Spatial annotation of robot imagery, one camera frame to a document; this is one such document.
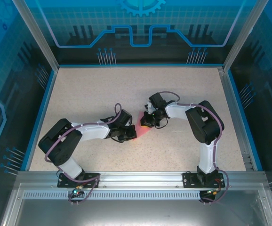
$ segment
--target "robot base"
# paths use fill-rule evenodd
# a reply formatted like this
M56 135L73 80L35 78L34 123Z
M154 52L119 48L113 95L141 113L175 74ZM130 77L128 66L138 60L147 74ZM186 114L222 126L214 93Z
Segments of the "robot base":
M221 188L225 187L225 181L222 173L217 173L216 175L214 175L213 180L206 183L204 186L198 179L198 173L191 173L188 171L182 174L184 188L203 188L203 187L218 188L219 184L215 181L215 179L220 179Z
M79 179L79 180L87 180L87 179L91 179L91 178L94 178L94 177L99 176L99 175L100 175L99 173L85 173L83 175L83 179ZM84 188L92 188L94 183L95 183L95 180L89 181L89 182L87 182L85 184L76 183L76 182L68 179L64 175L64 173L61 173L60 176L59 176L59 180L57 182L57 187L75 188L75 187L83 184Z

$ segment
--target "transparent wall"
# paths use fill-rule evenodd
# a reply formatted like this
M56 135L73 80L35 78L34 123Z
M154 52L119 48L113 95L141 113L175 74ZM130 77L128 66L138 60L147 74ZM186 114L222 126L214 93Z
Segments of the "transparent wall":
M0 215L20 170L50 73L12 1L0 1Z
M258 19L231 72L262 167L272 182L272 0Z
M123 198L122 200L87 200L77 209L65 200L24 199L16 226L46 225L266 226L268 224L258 191L230 190L220 204L214 204L212 207L204 206L198 200L125 200Z
M255 0L27 0L60 64L222 64Z

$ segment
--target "black cable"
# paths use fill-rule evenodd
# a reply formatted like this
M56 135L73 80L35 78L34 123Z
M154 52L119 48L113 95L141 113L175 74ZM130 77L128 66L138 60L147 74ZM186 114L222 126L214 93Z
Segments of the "black cable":
M57 176L57 178L59 178L60 177L60 174L58 175L57 173L58 172L61 172L60 170L58 170L57 172L56 172L56 176Z
M114 139L114 138L111 138L112 140L114 140L114 141L116 141L116 142L118 142L118 143L123 143L123 141L119 141L119 140L116 140L116 139Z
M166 125L168 124L168 119L167 118L165 118L165 119L166 119L166 124L164 126L162 126L162 127L156 127L156 125L155 125L155 128L156 129L162 129L162 128L166 127Z
M117 110L116 110L116 107L119 106L119 105L120 105L120 104L117 103L117 104L115 105L115 107L114 107L114 111L115 111L115 114L116 114L116 115L118 114L118 112L117 112Z

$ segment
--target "speckled tabletop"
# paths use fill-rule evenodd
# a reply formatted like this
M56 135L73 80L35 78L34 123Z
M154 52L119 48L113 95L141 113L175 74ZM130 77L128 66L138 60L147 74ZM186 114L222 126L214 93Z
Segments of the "speckled tabletop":
M165 90L179 94L180 103L208 100L225 124L217 151L218 166L223 170L245 170L216 68L61 68L39 139L61 118L85 123L113 116L117 102L136 123L148 97ZM163 96L167 101L175 99L170 94ZM165 128L152 129L135 141L80 142L73 157L86 171L191 171L199 163L199 147L187 121L170 119ZM56 168L44 161L44 153L37 147L30 170Z

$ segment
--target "white robotic arm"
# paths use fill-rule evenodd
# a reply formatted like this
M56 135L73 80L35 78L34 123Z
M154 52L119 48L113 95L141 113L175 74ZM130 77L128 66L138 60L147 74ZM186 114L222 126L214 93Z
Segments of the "white robotic arm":
M61 119L40 140L39 147L46 154L61 135L67 130L77 127L56 145L48 157L55 166L70 178L82 180L84 171L72 157L72 153L80 141L111 138L123 143L136 138L135 126L131 125L132 116L128 112L122 110L118 118L112 123L109 121L110 119L112 120L114 117L101 119L80 127L78 123L70 123L67 119Z
M200 106L211 111L219 119L222 130L224 130L224 124L215 110L208 101L203 101L198 105L179 104L177 101L166 102L160 93L152 95L149 100L145 106L147 112L144 112L144 116L140 121L141 126L160 129L160 121L164 118L179 118L189 121L194 136L200 142L200 162L197 168L198 179L202 184L205 184L209 180L210 175L217 173L214 160L217 148L215 141L219 136L220 129L216 120Z
M188 120L186 111L195 106L185 106L178 105L177 102L173 102L165 107L166 114L169 118L179 118ZM199 168L205 173L211 173L215 170L213 164L213 149L214 149L214 140L209 144L200 143L200 162Z

